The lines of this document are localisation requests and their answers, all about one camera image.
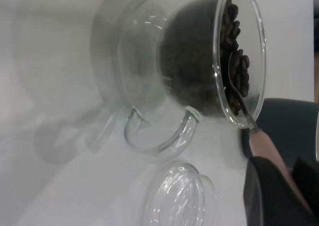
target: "white surface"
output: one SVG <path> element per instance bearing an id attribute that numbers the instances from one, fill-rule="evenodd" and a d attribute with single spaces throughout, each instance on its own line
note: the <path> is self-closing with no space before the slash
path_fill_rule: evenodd
<path id="1" fill-rule="evenodd" d="M 22 69 L 33 66 L 39 73 L 37 66 L 90 67 L 90 28 L 103 1 L 0 0 L 2 226 L 138 226 L 139 205 L 149 183 L 147 175 L 156 166 L 141 162 L 127 149 L 123 121 L 107 144 L 97 150 L 89 150 L 80 140 L 66 139 L 60 133 L 77 135 L 81 122 L 47 124 L 47 115 L 38 114 L 35 107 L 40 101 L 47 104 L 41 109 L 51 110 L 54 101 L 60 100 L 56 91 L 64 90 L 57 87 L 47 96 L 33 95 L 25 85 L 34 87 L 40 79 L 25 77 Z M 266 97 L 313 101 L 313 0 L 257 1 L 267 39 Z M 80 85 L 70 86 L 75 92 L 83 88 L 79 91 L 90 97 L 88 106 L 78 97 L 79 108 L 98 106 L 101 101 L 90 81 L 91 73 L 85 73 L 78 76 Z M 62 77 L 70 76 L 56 77 L 58 83 Z M 50 84 L 47 81 L 42 79 L 41 84 Z M 8 132 L 13 127 L 20 132 L 10 137 Z M 218 225 L 246 225 L 242 199 L 246 160 L 237 129 L 200 126 L 180 158 L 214 182 L 219 196 Z"/>

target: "clear glass cup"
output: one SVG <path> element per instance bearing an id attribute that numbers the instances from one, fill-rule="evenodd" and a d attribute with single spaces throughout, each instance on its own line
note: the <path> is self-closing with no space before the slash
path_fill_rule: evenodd
<path id="1" fill-rule="evenodd" d="M 238 116 L 232 112 L 222 82 L 219 46 L 226 2 L 143 0 L 124 21 L 116 60 L 121 90 L 133 105 L 124 135 L 128 145 L 150 161 L 173 158 L 182 152 L 190 143 L 200 121 L 222 119 L 240 128 L 248 127 L 242 111 Z M 266 77 L 264 28 L 256 0 L 232 2 L 239 7 L 236 18 L 241 28 L 237 38 L 239 49 L 243 49 L 250 58 L 250 90 L 245 100 L 256 119 L 263 103 Z M 167 41 L 177 37 L 179 41 L 193 41 L 192 46 L 189 43 L 184 47 L 175 46 L 174 41 Z M 176 64 L 186 65 L 193 61 L 194 51 L 201 48 L 205 49 L 201 62 L 197 61 L 196 64 L 195 61 L 194 67 L 187 69 L 193 71 L 188 73 L 190 75 L 203 75 L 205 82 L 198 82 L 200 91 L 196 87 L 184 87 L 185 83 L 178 81 L 178 77 L 167 75 L 167 72 L 175 69 Z M 175 58 L 175 64 L 171 64 L 169 54 L 176 54 L 177 51 L 181 57 L 178 60 Z M 206 71 L 198 68 L 202 62 L 208 66 Z M 141 146 L 136 143 L 136 138 L 144 121 L 174 133 L 162 144 Z"/>
<path id="2" fill-rule="evenodd" d="M 214 185 L 194 166 L 173 161 L 156 175 L 141 212 L 141 226 L 216 225 Z"/>

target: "metal spoon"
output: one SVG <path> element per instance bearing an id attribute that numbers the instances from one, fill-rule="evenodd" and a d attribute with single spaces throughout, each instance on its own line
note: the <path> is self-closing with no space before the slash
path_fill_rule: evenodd
<path id="1" fill-rule="evenodd" d="M 228 80 L 229 80 L 229 86 L 230 86 L 230 90 L 233 93 L 234 97 L 239 101 L 239 104 L 244 112 L 244 115 L 247 119 L 247 122 L 249 124 L 249 128 L 251 130 L 251 132 L 258 132 L 258 126 L 253 118 L 253 116 L 251 115 L 251 113 L 248 111 L 247 105 L 245 103 L 245 100 L 243 98 L 243 96 L 240 94 L 240 92 L 235 88 L 235 86 L 233 85 L 231 79 L 230 79 L 230 75 L 229 75 L 229 67 L 230 67 L 230 60 L 231 57 L 233 55 L 233 52 L 230 54 L 229 56 L 229 62 L 228 62 Z"/>

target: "white table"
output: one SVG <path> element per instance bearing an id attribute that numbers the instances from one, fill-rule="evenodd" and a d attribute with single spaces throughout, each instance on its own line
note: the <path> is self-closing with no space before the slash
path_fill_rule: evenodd
<path id="1" fill-rule="evenodd" d="M 39 34 L 38 39 L 31 41 L 30 48 L 37 47 L 43 59 L 38 56 L 30 58 L 36 59 L 38 64 L 50 61 L 52 66 L 60 66 L 65 62 L 81 68 L 90 62 L 87 49 L 81 47 L 77 39 L 89 43 L 91 16 L 103 0 L 24 1 L 0 0 L 2 122 L 18 115 L 22 115 L 25 121 L 23 115 L 34 110 L 34 103 L 20 82 L 16 69 L 19 63 L 28 62 L 28 56 L 35 54 L 27 44 L 20 42 L 21 38 L 25 37 L 24 34 L 41 33 L 43 29 L 19 32 L 23 27 L 15 25 L 21 23 L 16 7 L 20 7 L 20 13 L 30 14 L 33 21 L 54 17 L 59 10 L 66 14 L 75 11 L 72 19 L 68 16 L 57 18 L 67 22 L 67 30 L 61 29 L 63 37 L 56 39 L 59 48 L 54 44 L 49 49 L 47 46 L 37 46 L 43 43 L 41 38 L 45 38 L 45 35 Z M 30 13 L 37 1 L 42 1 L 47 8 Z M 257 1 L 267 39 L 265 96 L 313 101 L 313 0 Z M 50 58 L 51 52 L 54 52 L 54 58 Z M 70 57 L 63 58 L 64 53 Z M 88 93 L 92 99 L 100 101 L 95 94 L 95 91 Z M 63 125 L 52 126 L 52 130 L 50 126 L 38 127 L 34 124 L 24 127 L 14 138 L 4 138 L 7 135 L 0 138 L 2 226 L 138 225 L 139 205 L 149 184 L 147 178 L 156 166 L 132 156 L 125 146 L 122 133 L 124 120 L 118 122 L 107 145 L 95 151 L 73 145 L 70 149 L 54 149 L 50 145 L 57 137 L 54 133 Z M 45 138 L 38 136 L 39 132 L 46 133 L 46 130 L 50 134 Z M 219 225 L 246 225 L 242 198 L 246 159 L 240 150 L 238 130 L 230 125 L 200 129 L 179 158 L 194 164 L 215 184 L 219 200 Z"/>

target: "clear plastic lid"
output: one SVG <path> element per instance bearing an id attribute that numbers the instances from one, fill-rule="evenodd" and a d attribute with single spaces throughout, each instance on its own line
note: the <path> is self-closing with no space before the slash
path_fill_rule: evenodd
<path id="1" fill-rule="evenodd" d="M 151 186 L 141 225 L 216 225 L 216 193 L 212 182 L 188 163 L 168 164 Z"/>

